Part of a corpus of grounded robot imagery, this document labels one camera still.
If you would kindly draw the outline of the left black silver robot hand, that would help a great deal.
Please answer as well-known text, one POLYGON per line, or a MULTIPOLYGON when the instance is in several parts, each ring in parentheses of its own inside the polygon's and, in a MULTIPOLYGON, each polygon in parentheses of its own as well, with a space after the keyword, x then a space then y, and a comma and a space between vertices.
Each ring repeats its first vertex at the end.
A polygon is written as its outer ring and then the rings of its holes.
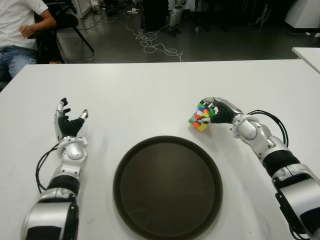
POLYGON ((54 114, 55 135, 59 142, 66 137, 76 137, 89 116, 88 110, 85 109, 78 118, 69 120, 67 113, 69 113, 71 109, 65 108, 67 104, 67 99, 65 97, 62 98, 58 102, 54 114))

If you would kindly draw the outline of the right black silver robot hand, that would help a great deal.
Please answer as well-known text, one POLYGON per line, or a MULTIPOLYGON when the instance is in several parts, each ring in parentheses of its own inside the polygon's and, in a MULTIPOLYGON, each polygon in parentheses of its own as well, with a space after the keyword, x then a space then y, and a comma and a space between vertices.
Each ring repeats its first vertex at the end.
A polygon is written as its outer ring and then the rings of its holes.
POLYGON ((206 97, 200 101, 200 104, 217 108, 214 116, 202 117, 200 122, 204 124, 233 124, 235 117, 244 115, 238 107, 221 97, 206 97))

